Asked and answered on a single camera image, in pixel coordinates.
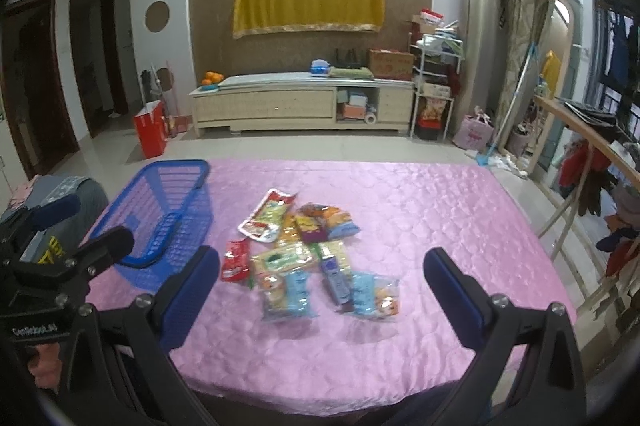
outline pink cloth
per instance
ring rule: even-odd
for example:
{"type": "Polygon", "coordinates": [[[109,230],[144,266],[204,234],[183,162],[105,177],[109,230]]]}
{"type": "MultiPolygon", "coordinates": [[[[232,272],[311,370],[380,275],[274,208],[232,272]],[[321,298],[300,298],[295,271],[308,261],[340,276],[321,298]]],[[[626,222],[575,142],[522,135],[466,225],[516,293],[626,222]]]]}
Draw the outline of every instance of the pink cloth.
{"type": "MultiPolygon", "coordinates": [[[[459,165],[211,161],[214,224],[207,243],[223,253],[267,189],[298,192],[297,204],[348,210],[362,229],[346,239],[354,269],[400,280],[393,323],[335,313],[321,274],[310,276],[315,319],[266,323],[256,289],[217,282],[184,346],[171,353],[194,389],[284,412],[327,416],[400,401],[457,379],[473,353],[460,346],[422,276],[441,246],[489,293],[525,307],[562,301],[575,311],[525,218],[486,169],[459,165]]],[[[252,252],[264,247],[252,243],[252,252]]],[[[98,308],[128,304],[140,290],[115,269],[92,282],[98,308]]],[[[515,352],[512,361],[522,356],[515,352]]]]}

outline brown door frame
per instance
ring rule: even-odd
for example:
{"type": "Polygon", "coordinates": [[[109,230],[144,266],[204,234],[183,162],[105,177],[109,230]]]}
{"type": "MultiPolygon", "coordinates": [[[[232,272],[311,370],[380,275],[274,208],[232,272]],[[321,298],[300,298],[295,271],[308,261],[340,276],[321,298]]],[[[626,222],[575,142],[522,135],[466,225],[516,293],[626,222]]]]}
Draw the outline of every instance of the brown door frame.
{"type": "MultiPolygon", "coordinates": [[[[69,0],[69,12],[71,12],[71,1],[72,0],[69,0]]],[[[113,99],[113,109],[117,113],[124,115],[129,112],[129,104],[127,103],[127,97],[124,93],[122,75],[120,75],[114,0],[100,0],[100,24],[102,25],[102,50],[104,52],[104,63],[107,67],[111,98],[113,99]]],[[[71,18],[69,17],[69,31],[71,30],[71,18]]],[[[76,70],[76,83],[77,82],[78,71],[76,70]]]]}
{"type": "MultiPolygon", "coordinates": [[[[57,108],[62,111],[65,134],[72,152],[77,152],[80,149],[78,146],[78,140],[76,139],[76,133],[71,125],[71,119],[69,118],[69,112],[66,108],[65,95],[62,91],[62,83],[60,81],[60,69],[58,68],[58,51],[56,49],[56,0],[20,0],[15,3],[11,3],[4,8],[2,12],[2,18],[9,18],[25,10],[37,7],[39,5],[48,5],[50,14],[50,41],[51,41],[51,61],[53,64],[53,77],[56,82],[56,99],[54,101],[57,104],[57,108]]],[[[27,147],[22,139],[20,128],[18,128],[17,118],[14,113],[14,107],[11,104],[9,97],[7,96],[7,87],[5,83],[4,72],[0,73],[0,89],[2,91],[2,98],[4,99],[4,109],[6,110],[6,121],[9,125],[9,131],[14,140],[15,150],[18,153],[24,172],[27,177],[32,179],[36,171],[31,164],[27,147]]]]}

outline blue plastic basket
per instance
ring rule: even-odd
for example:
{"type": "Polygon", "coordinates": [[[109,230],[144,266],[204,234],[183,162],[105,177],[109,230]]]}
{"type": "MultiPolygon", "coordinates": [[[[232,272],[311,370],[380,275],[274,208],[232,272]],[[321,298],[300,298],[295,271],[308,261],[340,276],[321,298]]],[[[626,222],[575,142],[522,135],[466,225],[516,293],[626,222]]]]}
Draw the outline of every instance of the blue plastic basket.
{"type": "Polygon", "coordinates": [[[202,160],[157,161],[142,168],[111,204],[91,238],[127,227],[133,251],[116,269],[131,284],[155,293],[202,245],[213,211],[202,160]]]}

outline pink bag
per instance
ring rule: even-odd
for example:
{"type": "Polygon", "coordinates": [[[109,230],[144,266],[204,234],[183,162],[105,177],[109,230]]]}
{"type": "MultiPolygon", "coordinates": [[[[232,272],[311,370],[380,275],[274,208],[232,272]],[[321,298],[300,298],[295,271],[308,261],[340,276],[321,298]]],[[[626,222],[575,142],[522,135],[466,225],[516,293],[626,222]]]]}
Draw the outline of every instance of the pink bag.
{"type": "Polygon", "coordinates": [[[494,134],[489,117],[476,107],[476,115],[465,115],[453,144],[463,150],[482,151],[494,134]]]}

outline tile floor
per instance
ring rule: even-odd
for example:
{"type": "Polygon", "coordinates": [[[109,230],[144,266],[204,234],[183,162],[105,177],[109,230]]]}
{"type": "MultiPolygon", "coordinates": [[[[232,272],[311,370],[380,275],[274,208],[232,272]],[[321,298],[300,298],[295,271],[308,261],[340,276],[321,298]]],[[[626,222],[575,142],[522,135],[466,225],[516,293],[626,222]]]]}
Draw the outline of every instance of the tile floor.
{"type": "MultiPolygon", "coordinates": [[[[172,139],[165,150],[169,158],[235,158],[235,159],[300,159],[331,161],[381,161],[417,163],[461,163],[475,161],[452,145],[410,141],[393,133],[298,133],[245,132],[231,136],[228,131],[207,131],[196,139],[193,129],[172,139]]],[[[129,123],[116,120],[94,139],[81,143],[81,151],[67,157],[56,173],[90,175],[98,180],[112,199],[144,164],[136,133],[129,123]]],[[[533,181],[516,177],[509,171],[495,170],[495,176],[527,216],[533,229],[538,229],[555,211],[533,181]]],[[[560,219],[543,237],[542,244],[550,253],[564,220],[560,219]]],[[[597,287],[598,273],[578,237],[569,233],[564,253],[575,265],[577,274],[588,291],[597,287]]],[[[576,277],[559,255],[554,262],[575,307],[584,301],[576,277]]],[[[578,345],[583,351],[585,371],[593,369],[618,338],[614,326],[616,315],[610,309],[599,319],[587,311],[578,317],[575,326],[578,345]]]]}

